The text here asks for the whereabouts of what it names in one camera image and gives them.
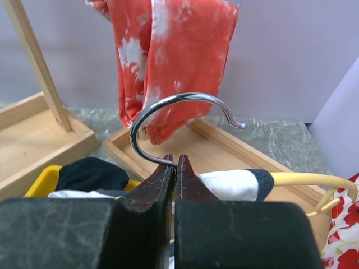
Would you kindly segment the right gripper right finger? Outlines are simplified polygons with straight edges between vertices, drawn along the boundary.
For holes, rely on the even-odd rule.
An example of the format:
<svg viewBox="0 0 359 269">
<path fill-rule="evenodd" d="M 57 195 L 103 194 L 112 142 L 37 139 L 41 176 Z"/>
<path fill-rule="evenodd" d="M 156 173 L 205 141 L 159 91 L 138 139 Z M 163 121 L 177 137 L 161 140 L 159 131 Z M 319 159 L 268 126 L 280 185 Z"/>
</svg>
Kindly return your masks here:
<svg viewBox="0 0 359 269">
<path fill-rule="evenodd" d="M 221 201 L 178 161 L 175 268 L 322 268 L 304 211 L 291 202 Z"/>
</svg>

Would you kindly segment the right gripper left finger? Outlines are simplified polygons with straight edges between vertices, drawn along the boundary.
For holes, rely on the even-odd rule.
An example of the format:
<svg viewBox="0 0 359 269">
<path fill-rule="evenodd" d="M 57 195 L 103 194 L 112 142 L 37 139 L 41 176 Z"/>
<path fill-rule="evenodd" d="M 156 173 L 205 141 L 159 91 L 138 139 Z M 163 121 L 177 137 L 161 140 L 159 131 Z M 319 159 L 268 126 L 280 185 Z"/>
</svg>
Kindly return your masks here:
<svg viewBox="0 0 359 269">
<path fill-rule="evenodd" d="M 2 268 L 168 268 L 174 170 L 116 198 L 1 202 Z"/>
</svg>

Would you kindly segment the white graphic tank top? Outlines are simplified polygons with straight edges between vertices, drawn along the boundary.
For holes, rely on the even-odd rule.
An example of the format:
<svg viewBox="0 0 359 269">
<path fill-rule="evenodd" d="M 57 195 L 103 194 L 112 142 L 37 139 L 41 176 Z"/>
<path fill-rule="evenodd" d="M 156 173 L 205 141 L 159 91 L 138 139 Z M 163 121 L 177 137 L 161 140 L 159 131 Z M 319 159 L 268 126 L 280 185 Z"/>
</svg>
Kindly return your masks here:
<svg viewBox="0 0 359 269">
<path fill-rule="evenodd" d="M 237 169 L 199 174 L 197 178 L 217 198 L 223 201 L 263 201 L 274 188 L 274 178 L 262 169 Z M 63 190 L 51 192 L 49 198 L 118 198 L 127 191 Z"/>
</svg>

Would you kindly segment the yellow hanger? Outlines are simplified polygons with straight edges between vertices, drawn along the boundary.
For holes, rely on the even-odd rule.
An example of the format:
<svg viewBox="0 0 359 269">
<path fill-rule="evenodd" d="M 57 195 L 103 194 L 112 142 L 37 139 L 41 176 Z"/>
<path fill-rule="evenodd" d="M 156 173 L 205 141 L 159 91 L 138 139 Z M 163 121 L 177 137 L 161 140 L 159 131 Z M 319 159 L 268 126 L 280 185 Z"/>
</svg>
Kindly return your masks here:
<svg viewBox="0 0 359 269">
<path fill-rule="evenodd" d="M 147 119 L 147 117 L 155 113 L 157 110 L 167 105 L 172 105 L 184 101 L 204 101 L 207 103 L 217 105 L 218 107 L 221 108 L 229 125 L 231 125 L 233 128 L 237 128 L 241 130 L 246 128 L 246 123 L 236 122 L 234 120 L 231 111 L 222 100 L 210 94 L 205 94 L 200 92 L 175 94 L 160 99 L 154 104 L 151 104 L 151 106 L 145 108 L 139 114 L 139 116 L 135 119 L 134 123 L 132 124 L 130 130 L 131 146 L 137 152 L 137 154 L 139 154 L 142 158 L 146 159 L 147 161 L 151 161 L 152 163 L 157 163 L 160 165 L 166 165 L 168 167 L 171 167 L 174 172 L 177 172 L 177 167 L 178 167 L 178 165 L 175 162 L 149 155 L 141 149 L 141 147 L 137 142 L 137 133 L 141 127 L 141 124 Z M 337 205 L 340 202 L 340 199 L 335 198 L 333 200 L 330 200 L 330 198 L 338 188 L 344 188 L 348 190 L 348 196 L 350 197 L 352 203 L 355 203 L 357 201 L 357 194 L 358 194 L 357 186 L 350 180 L 346 180 L 341 177 L 337 177 L 333 175 L 325 175 L 325 174 L 316 174 L 316 173 L 295 173 L 295 172 L 272 172 L 271 175 L 274 178 L 275 186 L 326 185 L 330 187 L 330 189 L 327 190 L 327 192 L 322 196 L 322 198 L 317 203 L 315 207 L 315 211 L 306 214 L 308 217 L 316 216 Z"/>
</svg>

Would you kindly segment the dark navy garment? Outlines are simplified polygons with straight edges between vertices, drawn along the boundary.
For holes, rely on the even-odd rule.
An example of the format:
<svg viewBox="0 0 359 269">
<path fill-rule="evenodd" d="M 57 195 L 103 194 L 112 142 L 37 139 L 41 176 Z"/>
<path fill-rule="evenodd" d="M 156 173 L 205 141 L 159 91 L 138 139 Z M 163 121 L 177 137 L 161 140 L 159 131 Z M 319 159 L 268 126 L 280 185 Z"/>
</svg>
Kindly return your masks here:
<svg viewBox="0 0 359 269">
<path fill-rule="evenodd" d="M 56 190 L 122 191 L 128 181 L 128 174 L 119 166 L 97 157 L 85 157 L 60 168 Z"/>
</svg>

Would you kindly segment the yellow plastic bin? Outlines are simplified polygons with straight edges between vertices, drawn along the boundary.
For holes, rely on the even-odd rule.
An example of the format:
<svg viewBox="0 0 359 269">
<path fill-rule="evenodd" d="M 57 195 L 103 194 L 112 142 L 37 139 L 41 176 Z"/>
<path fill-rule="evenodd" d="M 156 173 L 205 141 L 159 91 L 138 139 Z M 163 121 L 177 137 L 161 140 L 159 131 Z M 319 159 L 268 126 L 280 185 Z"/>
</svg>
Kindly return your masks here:
<svg viewBox="0 0 359 269">
<path fill-rule="evenodd" d="M 59 180 L 59 171 L 63 166 L 50 165 L 46 167 L 35 180 L 30 189 L 26 192 L 25 197 L 42 197 L 49 198 L 51 192 L 56 191 Z M 136 180 L 128 181 L 123 191 L 130 192 L 135 189 L 141 182 Z"/>
</svg>

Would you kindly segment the red floral white garment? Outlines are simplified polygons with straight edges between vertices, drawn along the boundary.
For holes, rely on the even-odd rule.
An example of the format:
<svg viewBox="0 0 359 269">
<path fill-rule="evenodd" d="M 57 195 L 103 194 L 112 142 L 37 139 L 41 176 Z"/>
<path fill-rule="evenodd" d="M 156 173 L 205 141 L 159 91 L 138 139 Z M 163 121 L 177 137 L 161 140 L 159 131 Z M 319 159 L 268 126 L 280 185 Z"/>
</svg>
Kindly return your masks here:
<svg viewBox="0 0 359 269">
<path fill-rule="evenodd" d="M 321 252 L 324 268 L 358 268 L 358 201 L 351 202 L 347 190 L 334 193 L 340 203 L 332 208 L 332 221 L 326 245 Z"/>
</svg>

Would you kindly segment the left wooden clothes rack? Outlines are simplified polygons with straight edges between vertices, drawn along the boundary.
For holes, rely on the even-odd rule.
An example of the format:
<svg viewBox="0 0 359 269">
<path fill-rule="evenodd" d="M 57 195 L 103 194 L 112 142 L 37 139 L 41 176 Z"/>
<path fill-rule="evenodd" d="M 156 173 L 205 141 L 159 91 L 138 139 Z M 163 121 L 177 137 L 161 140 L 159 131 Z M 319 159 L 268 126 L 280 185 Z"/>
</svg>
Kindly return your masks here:
<svg viewBox="0 0 359 269">
<path fill-rule="evenodd" d="M 3 1 L 41 92 L 1 109 L 1 199 L 22 197 L 49 165 L 99 146 L 95 132 L 61 102 L 21 1 Z"/>
</svg>

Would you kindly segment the orange tie-dye garment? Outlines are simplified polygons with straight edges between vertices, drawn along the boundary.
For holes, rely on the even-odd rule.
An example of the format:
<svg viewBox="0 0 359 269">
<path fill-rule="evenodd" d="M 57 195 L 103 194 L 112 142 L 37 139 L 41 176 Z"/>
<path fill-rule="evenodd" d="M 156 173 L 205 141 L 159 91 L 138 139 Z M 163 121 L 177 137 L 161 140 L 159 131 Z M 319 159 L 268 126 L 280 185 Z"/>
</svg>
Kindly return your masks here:
<svg viewBox="0 0 359 269">
<path fill-rule="evenodd" d="M 111 22 L 119 118 L 131 127 L 156 101 L 218 95 L 238 7 L 227 1 L 87 1 Z"/>
</svg>

